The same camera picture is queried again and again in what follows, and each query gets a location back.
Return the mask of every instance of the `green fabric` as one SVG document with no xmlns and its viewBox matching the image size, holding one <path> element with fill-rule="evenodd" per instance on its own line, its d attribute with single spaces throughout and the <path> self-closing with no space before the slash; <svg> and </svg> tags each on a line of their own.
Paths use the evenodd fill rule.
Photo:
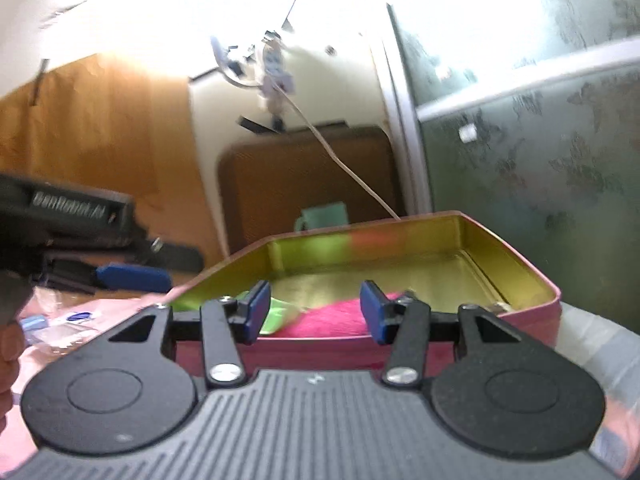
<svg viewBox="0 0 640 480">
<path fill-rule="evenodd" d="M 242 298 L 244 298 L 248 293 L 249 291 L 246 290 L 242 294 L 239 294 L 238 300 L 242 300 Z M 287 303 L 286 301 L 271 298 L 269 313 L 262 324 L 260 335 L 271 335 L 276 333 L 288 324 L 293 323 L 302 311 L 303 309 L 301 307 L 298 307 L 293 303 Z"/>
</svg>

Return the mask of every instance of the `metal screw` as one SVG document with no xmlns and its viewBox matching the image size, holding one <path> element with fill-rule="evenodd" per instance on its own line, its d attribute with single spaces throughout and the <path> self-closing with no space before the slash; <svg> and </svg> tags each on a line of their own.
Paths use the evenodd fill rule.
<svg viewBox="0 0 640 480">
<path fill-rule="evenodd" d="M 229 383 L 242 375 L 242 368 L 232 363 L 222 363 L 215 365 L 209 371 L 209 375 L 214 381 Z"/>
<path fill-rule="evenodd" d="M 413 300 L 414 300 L 414 298 L 412 298 L 411 296 L 400 296 L 400 297 L 396 300 L 396 303 L 397 303 L 397 304 L 401 304 L 402 306 L 407 306 L 407 305 L 409 305 Z"/>
<path fill-rule="evenodd" d="M 391 368 L 385 375 L 385 379 L 392 384 L 411 384 L 417 378 L 418 372 L 406 366 Z"/>
<path fill-rule="evenodd" d="M 160 238 L 156 238 L 151 244 L 151 251 L 153 253 L 159 253 L 163 245 L 164 243 L 162 243 L 162 240 Z"/>
</svg>

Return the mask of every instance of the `hand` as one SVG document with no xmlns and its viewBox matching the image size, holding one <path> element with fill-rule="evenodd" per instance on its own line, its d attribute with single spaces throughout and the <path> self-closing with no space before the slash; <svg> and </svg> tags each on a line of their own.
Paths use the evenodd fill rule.
<svg viewBox="0 0 640 480">
<path fill-rule="evenodd" d="M 14 405 L 11 386 L 20 373 L 18 357 L 24 351 L 24 334 L 18 323 L 0 328 L 0 433 L 6 427 L 5 415 Z"/>
</svg>

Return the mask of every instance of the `pink fabric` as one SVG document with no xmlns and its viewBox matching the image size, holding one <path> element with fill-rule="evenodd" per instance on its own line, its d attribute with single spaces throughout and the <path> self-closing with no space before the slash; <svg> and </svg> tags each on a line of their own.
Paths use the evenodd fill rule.
<svg viewBox="0 0 640 480">
<path fill-rule="evenodd" d="M 389 295 L 394 300 L 398 293 Z M 322 308 L 309 310 L 289 326 L 278 330 L 273 337 L 319 338 L 367 335 L 367 323 L 360 310 L 360 300 L 339 301 Z"/>
</svg>

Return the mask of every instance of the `ribbed black plate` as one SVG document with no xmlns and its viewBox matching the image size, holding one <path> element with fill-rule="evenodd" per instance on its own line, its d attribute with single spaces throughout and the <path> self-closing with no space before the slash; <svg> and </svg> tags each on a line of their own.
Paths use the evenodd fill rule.
<svg viewBox="0 0 640 480">
<path fill-rule="evenodd" d="M 107 458 L 41 450 L 14 480 L 613 480 L 587 452 L 502 460 L 443 429 L 413 392 L 368 372 L 264 370 L 211 392 L 180 431 Z"/>
</svg>

